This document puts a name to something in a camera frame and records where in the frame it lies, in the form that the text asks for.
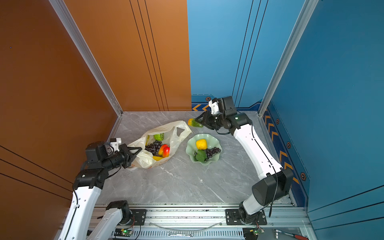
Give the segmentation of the yellow banana bunch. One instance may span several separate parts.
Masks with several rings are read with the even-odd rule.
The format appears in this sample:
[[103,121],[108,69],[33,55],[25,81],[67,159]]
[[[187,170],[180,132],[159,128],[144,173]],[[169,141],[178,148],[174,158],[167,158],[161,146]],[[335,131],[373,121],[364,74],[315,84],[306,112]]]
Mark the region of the yellow banana bunch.
[[160,156],[153,156],[153,159],[157,162],[162,161],[164,158]]

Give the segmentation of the cream plastic bag orange print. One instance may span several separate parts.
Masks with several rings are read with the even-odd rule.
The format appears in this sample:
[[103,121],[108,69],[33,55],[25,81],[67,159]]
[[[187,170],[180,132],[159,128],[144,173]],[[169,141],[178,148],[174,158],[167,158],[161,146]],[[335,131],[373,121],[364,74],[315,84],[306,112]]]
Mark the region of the cream plastic bag orange print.
[[129,144],[129,147],[142,148],[132,167],[150,169],[167,162],[191,133],[184,121],[171,122],[147,131]]

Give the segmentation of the green avocado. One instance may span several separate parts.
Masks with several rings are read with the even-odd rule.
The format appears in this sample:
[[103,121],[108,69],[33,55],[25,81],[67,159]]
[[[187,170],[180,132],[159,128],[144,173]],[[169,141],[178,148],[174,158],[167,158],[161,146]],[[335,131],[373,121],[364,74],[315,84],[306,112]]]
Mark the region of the green avocado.
[[195,127],[195,128],[203,128],[204,127],[204,125],[202,124],[202,121],[199,119],[189,119],[188,125],[190,127]]

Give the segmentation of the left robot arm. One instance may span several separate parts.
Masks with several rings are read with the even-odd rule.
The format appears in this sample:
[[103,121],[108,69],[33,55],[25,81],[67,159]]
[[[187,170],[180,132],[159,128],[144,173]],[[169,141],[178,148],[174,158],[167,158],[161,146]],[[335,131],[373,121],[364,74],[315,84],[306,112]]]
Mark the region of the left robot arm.
[[133,235],[135,226],[141,228],[144,225],[146,210],[135,212],[127,201],[114,201],[108,204],[96,228],[89,231],[97,199],[105,181],[112,177],[109,172],[130,167],[141,151],[141,147],[129,147],[121,139],[112,139],[111,143],[94,142],[87,146],[87,160],[73,183],[72,203],[59,235],[60,240],[127,237]]

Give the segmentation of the dark purple grape bunch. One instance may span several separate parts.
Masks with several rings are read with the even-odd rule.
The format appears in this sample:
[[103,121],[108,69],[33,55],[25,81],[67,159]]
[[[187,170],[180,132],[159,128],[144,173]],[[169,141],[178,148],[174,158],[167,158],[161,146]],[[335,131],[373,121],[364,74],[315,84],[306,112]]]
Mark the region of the dark purple grape bunch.
[[145,150],[150,152],[153,156],[159,156],[158,151],[162,145],[162,142],[154,141],[151,144],[146,145]]

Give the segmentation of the yellow lemon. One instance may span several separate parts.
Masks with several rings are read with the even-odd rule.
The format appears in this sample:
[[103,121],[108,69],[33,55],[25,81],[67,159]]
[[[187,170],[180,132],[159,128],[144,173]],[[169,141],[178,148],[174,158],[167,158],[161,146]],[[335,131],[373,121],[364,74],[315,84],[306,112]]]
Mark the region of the yellow lemon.
[[207,140],[206,139],[197,140],[196,147],[198,150],[206,150],[208,148]]

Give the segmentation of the red orange mango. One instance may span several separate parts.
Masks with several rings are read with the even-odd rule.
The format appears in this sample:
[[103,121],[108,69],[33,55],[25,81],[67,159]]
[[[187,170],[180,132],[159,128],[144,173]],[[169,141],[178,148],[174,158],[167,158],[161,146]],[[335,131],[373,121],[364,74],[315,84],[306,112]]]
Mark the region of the red orange mango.
[[164,147],[162,157],[167,158],[169,155],[170,155],[170,147]]

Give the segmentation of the red yellow mango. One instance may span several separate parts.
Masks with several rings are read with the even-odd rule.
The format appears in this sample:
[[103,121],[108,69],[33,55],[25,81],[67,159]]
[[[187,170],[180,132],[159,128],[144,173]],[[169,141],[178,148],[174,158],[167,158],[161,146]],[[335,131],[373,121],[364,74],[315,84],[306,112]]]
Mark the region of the red yellow mango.
[[158,151],[158,155],[159,156],[162,156],[163,155],[163,152],[164,152],[164,149],[167,147],[168,145],[164,144],[160,147],[159,151]]

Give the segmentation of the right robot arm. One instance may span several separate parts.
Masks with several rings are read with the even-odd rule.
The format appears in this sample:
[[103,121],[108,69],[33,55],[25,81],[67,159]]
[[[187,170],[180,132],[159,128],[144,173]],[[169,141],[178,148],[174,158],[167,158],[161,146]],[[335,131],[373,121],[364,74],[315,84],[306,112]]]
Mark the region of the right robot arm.
[[210,111],[197,117],[198,122],[210,130],[225,128],[245,149],[259,181],[252,186],[252,194],[240,203],[241,221],[248,225],[259,212],[289,194],[294,178],[291,169],[282,165],[267,150],[256,133],[252,120],[246,113],[239,113],[231,96],[209,101]]

